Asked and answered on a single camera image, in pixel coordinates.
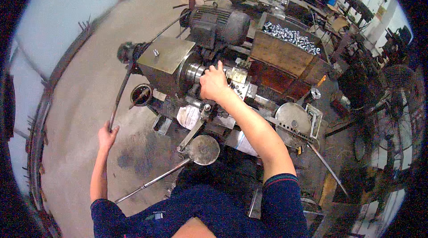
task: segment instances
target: hand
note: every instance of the hand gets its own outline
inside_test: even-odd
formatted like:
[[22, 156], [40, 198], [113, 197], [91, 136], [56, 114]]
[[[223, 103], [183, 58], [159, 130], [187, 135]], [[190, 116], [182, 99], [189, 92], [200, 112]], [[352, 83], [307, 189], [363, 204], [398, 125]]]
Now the hand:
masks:
[[201, 97], [218, 102], [225, 91], [229, 90], [223, 71], [223, 63], [218, 61], [218, 69], [211, 65], [209, 70], [205, 70], [205, 75], [201, 76], [200, 83]]
[[113, 146], [116, 139], [117, 132], [119, 131], [119, 126], [115, 127], [111, 133], [108, 131], [109, 121], [104, 123], [104, 126], [98, 131], [98, 140], [100, 143], [100, 150], [109, 151], [111, 146]]

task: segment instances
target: oil stain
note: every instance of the oil stain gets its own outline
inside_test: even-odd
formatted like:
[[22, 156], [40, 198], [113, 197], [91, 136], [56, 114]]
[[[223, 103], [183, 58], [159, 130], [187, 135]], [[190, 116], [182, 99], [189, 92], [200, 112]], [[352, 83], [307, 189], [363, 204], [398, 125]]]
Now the oil stain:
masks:
[[135, 174], [147, 178], [151, 172], [164, 169], [171, 160], [168, 139], [153, 132], [138, 132], [123, 142], [117, 164], [123, 169], [134, 169]]

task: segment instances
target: metal machine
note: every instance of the metal machine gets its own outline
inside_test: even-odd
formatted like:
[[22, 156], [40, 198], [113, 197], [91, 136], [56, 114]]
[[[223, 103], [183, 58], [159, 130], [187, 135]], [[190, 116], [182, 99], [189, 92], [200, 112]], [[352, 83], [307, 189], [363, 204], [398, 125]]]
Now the metal machine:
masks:
[[130, 108], [147, 106], [158, 115], [153, 129], [172, 137], [178, 152], [185, 158], [174, 171], [184, 166], [188, 159], [200, 165], [211, 164], [217, 159], [220, 147], [240, 149], [238, 147], [243, 143], [243, 133], [235, 120], [214, 101], [200, 98], [200, 77], [209, 65], [216, 65], [217, 60], [224, 62], [223, 71], [229, 87], [276, 129], [289, 148], [297, 150], [316, 142], [314, 137], [322, 113], [319, 115], [319, 111], [311, 110], [310, 114], [298, 104], [280, 106], [270, 100], [264, 91], [258, 91], [260, 85], [253, 83], [249, 75], [252, 62], [247, 58], [248, 54], [239, 50], [231, 53], [225, 49], [245, 42], [248, 15], [215, 6], [201, 6], [192, 11], [184, 10], [179, 19], [182, 26], [190, 27], [186, 40], [159, 34], [152, 42], [127, 42], [118, 50], [119, 60], [129, 64], [132, 73], [144, 75], [150, 82], [137, 86], [132, 92]]

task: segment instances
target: metal disc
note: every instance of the metal disc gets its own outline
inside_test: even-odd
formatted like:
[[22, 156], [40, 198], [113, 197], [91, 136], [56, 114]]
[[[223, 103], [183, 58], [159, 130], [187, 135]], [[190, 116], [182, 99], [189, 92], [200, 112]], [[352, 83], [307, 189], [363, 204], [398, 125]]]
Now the metal disc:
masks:
[[[287, 102], [281, 105], [281, 107], [279, 107], [276, 111], [275, 119], [280, 120], [281, 123], [284, 123], [307, 136], [309, 136], [311, 133], [311, 120], [309, 119], [305, 109], [296, 103]], [[281, 137], [284, 144], [288, 147], [297, 148], [304, 146], [307, 143], [306, 140], [293, 135], [289, 131], [283, 130], [282, 128], [276, 128], [276, 132]]]
[[318, 88], [315, 87], [311, 88], [311, 95], [314, 101], [319, 100], [321, 98], [320, 91], [318, 90]]
[[196, 164], [207, 166], [217, 160], [220, 154], [220, 146], [213, 137], [200, 135], [187, 146], [187, 153]]

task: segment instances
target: dark blue shirt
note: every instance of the dark blue shirt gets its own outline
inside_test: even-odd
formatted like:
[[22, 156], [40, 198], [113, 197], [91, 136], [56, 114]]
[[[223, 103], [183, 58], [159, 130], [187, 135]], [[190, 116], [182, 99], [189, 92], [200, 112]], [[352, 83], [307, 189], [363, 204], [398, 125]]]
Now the dark blue shirt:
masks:
[[[162, 218], [155, 217], [157, 211], [162, 211]], [[265, 182], [261, 219], [249, 218], [246, 212], [226, 193], [203, 184], [184, 190], [176, 187], [171, 198], [130, 217], [106, 199], [91, 205], [96, 238], [172, 237], [192, 217], [198, 217], [218, 238], [308, 236], [294, 175], [279, 174]]]

